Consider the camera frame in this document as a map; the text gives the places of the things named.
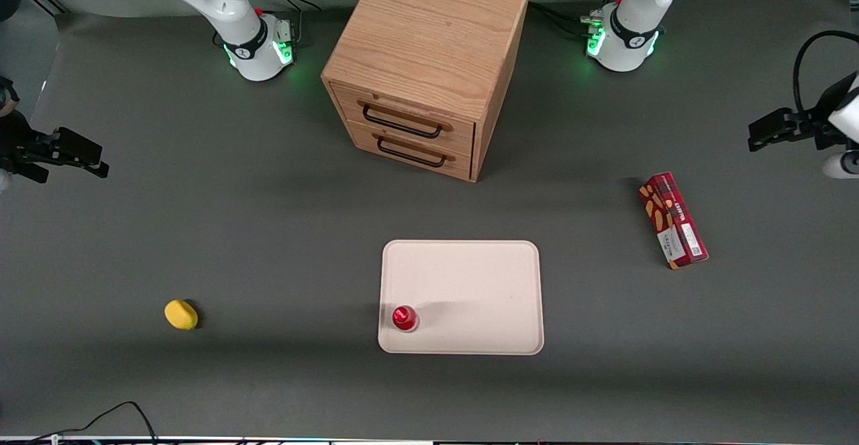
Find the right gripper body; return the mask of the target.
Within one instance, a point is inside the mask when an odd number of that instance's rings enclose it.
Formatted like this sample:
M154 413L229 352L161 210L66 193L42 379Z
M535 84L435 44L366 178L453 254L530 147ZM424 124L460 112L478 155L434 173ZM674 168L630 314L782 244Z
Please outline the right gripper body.
M1 78L1 156L11 158L34 141L34 131L17 110L19 95L9 79Z

